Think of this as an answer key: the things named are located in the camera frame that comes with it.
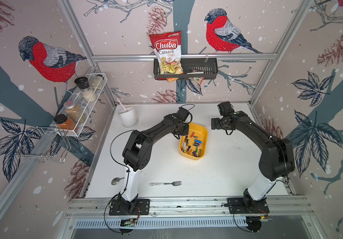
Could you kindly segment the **yellow plastic storage box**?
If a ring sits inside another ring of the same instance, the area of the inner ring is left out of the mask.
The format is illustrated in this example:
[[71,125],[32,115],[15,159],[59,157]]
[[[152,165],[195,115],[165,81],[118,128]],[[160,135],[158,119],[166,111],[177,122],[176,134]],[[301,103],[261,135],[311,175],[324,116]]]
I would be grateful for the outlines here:
[[199,160],[205,156],[208,130],[199,124],[190,123],[187,134],[181,136],[179,153],[188,159]]

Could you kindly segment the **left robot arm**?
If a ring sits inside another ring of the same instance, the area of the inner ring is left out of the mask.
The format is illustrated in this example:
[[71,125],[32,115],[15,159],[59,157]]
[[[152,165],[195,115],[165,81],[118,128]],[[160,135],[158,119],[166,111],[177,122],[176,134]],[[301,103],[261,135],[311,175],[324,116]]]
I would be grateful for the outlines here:
[[126,211],[132,212],[136,208],[139,176],[150,161],[153,145],[170,133],[177,139],[187,135],[188,117],[192,117],[189,110],[179,107],[176,113],[164,116],[162,121],[155,126],[147,130],[131,132],[122,153],[124,165],[127,167],[124,187],[117,196],[120,206]]

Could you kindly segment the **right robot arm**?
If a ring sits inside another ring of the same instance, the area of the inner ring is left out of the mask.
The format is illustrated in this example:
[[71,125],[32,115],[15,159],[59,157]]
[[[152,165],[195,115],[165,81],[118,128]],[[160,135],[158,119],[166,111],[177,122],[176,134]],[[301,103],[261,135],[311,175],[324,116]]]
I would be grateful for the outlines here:
[[242,204],[246,208],[259,206],[265,202],[267,194],[278,180],[295,170],[293,146],[290,140],[280,139],[259,125],[243,111],[235,111],[230,102],[218,105],[221,118],[211,119],[212,129],[222,129],[231,135],[238,130],[247,136],[262,152],[259,160],[260,173],[254,183],[244,191]]

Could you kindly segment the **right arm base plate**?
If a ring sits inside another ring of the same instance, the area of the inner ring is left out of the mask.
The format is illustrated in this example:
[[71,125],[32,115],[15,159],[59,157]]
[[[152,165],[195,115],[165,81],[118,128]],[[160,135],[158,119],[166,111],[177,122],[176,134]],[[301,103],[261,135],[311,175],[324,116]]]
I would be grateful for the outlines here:
[[227,198],[230,214],[269,214],[267,199],[255,201],[251,198]]

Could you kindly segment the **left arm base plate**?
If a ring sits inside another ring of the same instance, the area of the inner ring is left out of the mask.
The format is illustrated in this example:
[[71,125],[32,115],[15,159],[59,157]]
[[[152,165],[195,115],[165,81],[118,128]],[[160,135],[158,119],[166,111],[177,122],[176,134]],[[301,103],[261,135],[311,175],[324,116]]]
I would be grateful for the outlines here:
[[118,199],[114,199],[109,206],[109,216],[148,215],[149,209],[150,209],[149,199],[138,199],[134,207],[134,211],[131,213],[125,210],[125,208],[120,205]]

